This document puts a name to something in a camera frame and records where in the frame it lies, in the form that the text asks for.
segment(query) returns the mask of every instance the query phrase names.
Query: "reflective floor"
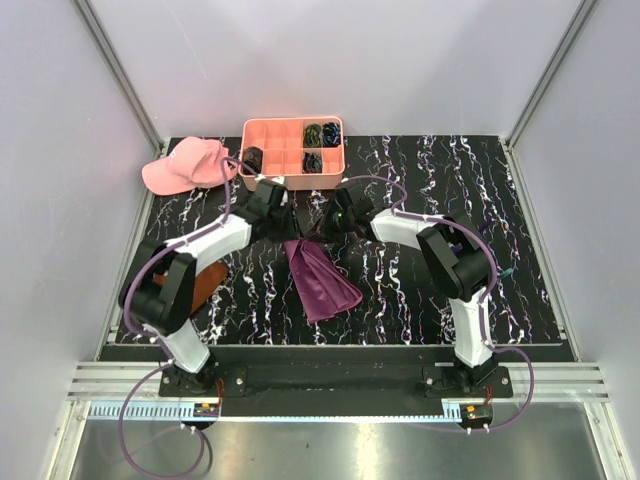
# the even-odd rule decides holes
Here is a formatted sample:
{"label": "reflective floor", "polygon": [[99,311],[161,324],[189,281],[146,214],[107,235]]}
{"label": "reflective floor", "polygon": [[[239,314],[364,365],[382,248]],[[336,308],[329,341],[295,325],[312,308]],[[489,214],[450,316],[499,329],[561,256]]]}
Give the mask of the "reflective floor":
{"label": "reflective floor", "polygon": [[[515,407],[496,406],[500,422]],[[129,422],[136,461],[159,475],[188,468],[199,442],[177,431],[152,444],[166,422]],[[440,433],[416,425],[220,422],[205,431],[213,450],[201,479],[604,479],[578,405],[533,405],[513,427],[489,435]],[[113,421],[89,421],[74,480],[146,478],[124,461]]]}

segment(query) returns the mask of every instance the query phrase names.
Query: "black marble table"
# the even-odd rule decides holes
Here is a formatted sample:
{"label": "black marble table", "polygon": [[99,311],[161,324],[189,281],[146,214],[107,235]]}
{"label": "black marble table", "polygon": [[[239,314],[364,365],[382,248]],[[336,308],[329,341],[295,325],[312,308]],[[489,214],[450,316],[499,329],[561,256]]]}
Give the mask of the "black marble table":
{"label": "black marble table", "polygon": [[[239,138],[224,138],[238,156]],[[170,148],[177,143],[172,140]],[[558,328],[525,224],[513,179],[497,137],[348,137],[345,176],[375,174],[409,192],[404,208],[427,214],[465,210],[480,226],[503,275],[491,296],[492,336],[498,343],[557,343]],[[247,195],[232,182],[233,201]],[[388,206],[397,192],[382,182],[366,192]],[[298,218],[310,226],[326,191],[296,192]],[[222,187],[153,200],[146,233],[168,239],[218,217]],[[337,317],[307,323],[281,245],[261,241],[224,259],[230,274],[193,316],[202,339],[225,344],[438,344],[455,331],[444,296],[431,283],[421,254],[395,244],[355,238],[328,248],[336,267],[363,293],[363,302]],[[125,333],[116,343],[146,343]]]}

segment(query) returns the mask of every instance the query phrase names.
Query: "baseball cap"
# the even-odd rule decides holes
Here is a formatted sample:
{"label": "baseball cap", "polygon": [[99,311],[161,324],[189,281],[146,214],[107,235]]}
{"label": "baseball cap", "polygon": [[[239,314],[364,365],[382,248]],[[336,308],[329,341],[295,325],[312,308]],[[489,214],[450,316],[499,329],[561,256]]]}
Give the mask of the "baseball cap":
{"label": "baseball cap", "polygon": [[[142,179],[156,195],[175,195],[194,188],[212,188],[222,185],[224,178],[220,162],[229,155],[229,149],[218,140],[187,137],[171,151],[169,156],[142,168]],[[227,178],[237,169],[224,166]]]}

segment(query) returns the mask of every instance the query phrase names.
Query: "pink storage box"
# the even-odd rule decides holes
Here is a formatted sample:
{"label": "pink storage box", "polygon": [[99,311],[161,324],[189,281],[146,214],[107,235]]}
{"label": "pink storage box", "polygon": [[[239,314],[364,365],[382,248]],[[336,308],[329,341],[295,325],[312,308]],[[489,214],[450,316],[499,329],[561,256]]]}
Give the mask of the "pink storage box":
{"label": "pink storage box", "polygon": [[[313,123],[321,127],[327,122],[340,125],[340,145],[331,148],[304,148],[304,130]],[[244,124],[240,159],[245,149],[258,147],[263,152],[262,175],[284,176],[289,190],[331,190],[344,173],[344,128],[338,117],[254,118]],[[322,173],[302,173],[305,153],[322,158]],[[240,176],[251,191],[256,189],[253,175]]]}

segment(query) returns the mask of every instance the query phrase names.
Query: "brown object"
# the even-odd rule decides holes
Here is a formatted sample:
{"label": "brown object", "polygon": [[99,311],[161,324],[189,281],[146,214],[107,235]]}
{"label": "brown object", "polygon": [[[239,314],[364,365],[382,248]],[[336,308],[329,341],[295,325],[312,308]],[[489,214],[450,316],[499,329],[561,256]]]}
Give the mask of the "brown object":
{"label": "brown object", "polygon": [[[224,263],[213,263],[205,268],[196,277],[196,284],[193,288],[193,302],[191,303],[191,313],[199,309],[207,299],[213,295],[216,288],[227,278],[229,275],[229,267]],[[164,285],[166,275],[153,275],[153,281],[158,285]]]}

